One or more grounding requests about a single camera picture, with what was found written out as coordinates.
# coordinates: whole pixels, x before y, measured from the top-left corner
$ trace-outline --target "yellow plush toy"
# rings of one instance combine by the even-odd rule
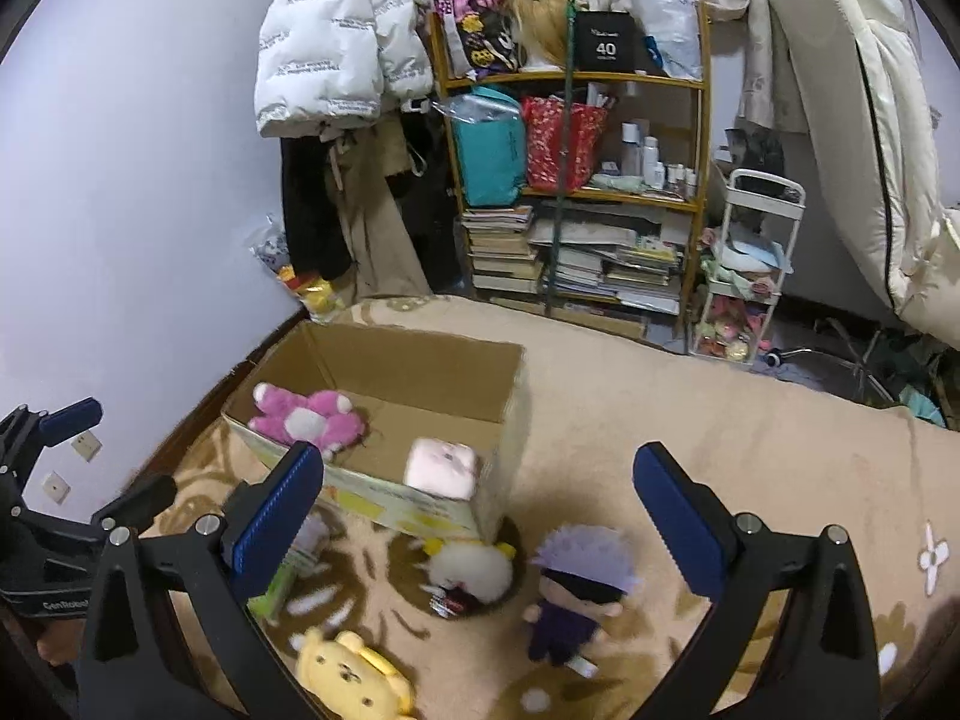
[[[296,660],[296,680],[343,720],[410,720],[414,691],[381,654],[353,632],[324,640],[311,628]]]

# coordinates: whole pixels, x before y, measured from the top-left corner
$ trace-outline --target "metal screw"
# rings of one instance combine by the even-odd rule
[[[736,516],[736,527],[740,528],[744,533],[759,533],[763,530],[763,520],[757,517],[756,514],[750,514],[746,512],[745,514],[738,514]]]
[[[830,525],[830,527],[827,528],[827,538],[834,544],[846,544],[847,541],[850,540],[847,531],[839,525]]]
[[[130,528],[125,528],[121,525],[119,528],[110,531],[110,543],[112,543],[115,547],[118,547],[121,544],[126,544],[129,539]]]
[[[201,536],[209,536],[220,528],[220,518],[216,514],[204,514],[193,526]]]

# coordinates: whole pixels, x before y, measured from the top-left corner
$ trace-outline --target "white puffer jacket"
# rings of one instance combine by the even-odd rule
[[[274,0],[260,28],[256,127],[264,137],[366,127],[425,97],[430,60],[413,0]]]

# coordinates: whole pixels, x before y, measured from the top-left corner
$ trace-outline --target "red patterned gift bag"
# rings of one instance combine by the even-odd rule
[[[524,98],[523,120],[527,125],[527,183],[534,189],[555,191],[560,174],[563,100]],[[595,162],[594,146],[606,120],[606,108],[573,103],[566,189],[578,189],[589,181]]]

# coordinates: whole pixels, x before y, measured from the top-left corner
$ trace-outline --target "teal bag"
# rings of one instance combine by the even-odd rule
[[[520,103],[494,89],[478,86],[472,93],[517,108],[517,117],[475,124],[452,120],[464,199],[467,205],[480,208],[511,205],[526,183],[526,130]]]

